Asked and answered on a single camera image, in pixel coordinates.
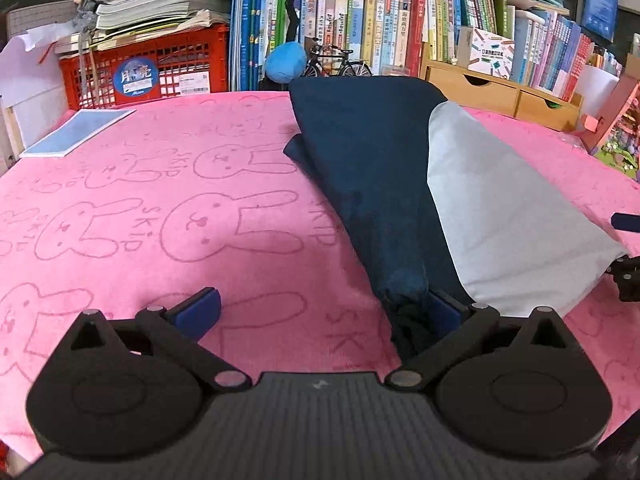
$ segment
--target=drawer handle cutout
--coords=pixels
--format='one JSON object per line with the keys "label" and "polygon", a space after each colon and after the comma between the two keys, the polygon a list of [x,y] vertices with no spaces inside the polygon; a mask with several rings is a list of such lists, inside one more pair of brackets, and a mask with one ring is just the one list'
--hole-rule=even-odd
{"label": "drawer handle cutout", "polygon": [[487,81],[486,79],[480,79],[479,77],[473,77],[472,75],[463,74],[463,76],[467,81],[469,81],[469,84],[473,86],[485,86],[491,82]]}

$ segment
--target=red book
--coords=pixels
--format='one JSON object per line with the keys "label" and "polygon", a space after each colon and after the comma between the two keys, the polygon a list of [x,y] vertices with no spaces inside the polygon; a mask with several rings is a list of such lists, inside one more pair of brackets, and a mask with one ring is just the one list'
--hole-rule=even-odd
{"label": "red book", "polygon": [[420,56],[422,54],[422,25],[424,24],[424,1],[411,0],[411,15],[409,16],[409,37],[406,46],[405,68],[411,77],[418,77],[420,73]]}
{"label": "red book", "polygon": [[587,63],[587,54],[589,52],[591,41],[585,35],[581,35],[578,52],[576,53],[574,64],[571,66],[569,81],[567,81],[562,100],[571,101],[574,96],[575,86],[578,84],[578,78],[584,65]]}

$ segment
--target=red plastic crate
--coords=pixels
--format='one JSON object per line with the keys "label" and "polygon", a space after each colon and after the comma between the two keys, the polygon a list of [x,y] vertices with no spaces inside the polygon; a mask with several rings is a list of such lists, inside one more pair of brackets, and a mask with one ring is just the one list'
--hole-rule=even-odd
{"label": "red plastic crate", "polygon": [[[84,54],[89,89],[86,95],[82,95],[81,90],[79,57],[60,59],[69,108],[113,108],[175,97],[180,95],[177,76],[193,72],[208,71],[211,92],[226,92],[228,31],[226,25],[214,25],[195,32],[170,34],[109,50],[97,50],[94,52],[98,74],[97,92],[94,91],[91,59],[88,54]],[[159,82],[144,95],[127,97],[114,89],[112,76],[125,60],[135,56],[147,57],[155,63]]]}

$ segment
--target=pink tablecloth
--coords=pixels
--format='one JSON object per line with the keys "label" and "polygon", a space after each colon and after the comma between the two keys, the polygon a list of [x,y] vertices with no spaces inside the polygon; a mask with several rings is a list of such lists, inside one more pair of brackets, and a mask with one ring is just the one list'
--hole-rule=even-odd
{"label": "pink tablecloth", "polygon": [[[640,212],[636,184],[555,133],[473,114],[594,220]],[[202,344],[254,378],[398,364],[339,220],[282,154],[296,131],[286,94],[178,98],[0,179],[2,440],[39,454],[24,400],[88,306],[131,317],[213,285],[223,313]],[[640,253],[638,235],[622,240]],[[612,430],[640,406],[638,307],[619,304],[604,280],[568,323],[612,391]]]}

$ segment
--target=light blue paper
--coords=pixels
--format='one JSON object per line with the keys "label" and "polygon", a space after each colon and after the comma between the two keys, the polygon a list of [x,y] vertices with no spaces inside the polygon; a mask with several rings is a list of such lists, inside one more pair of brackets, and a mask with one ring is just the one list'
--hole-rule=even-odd
{"label": "light blue paper", "polygon": [[20,156],[65,156],[134,110],[80,110],[65,124],[24,150]]}

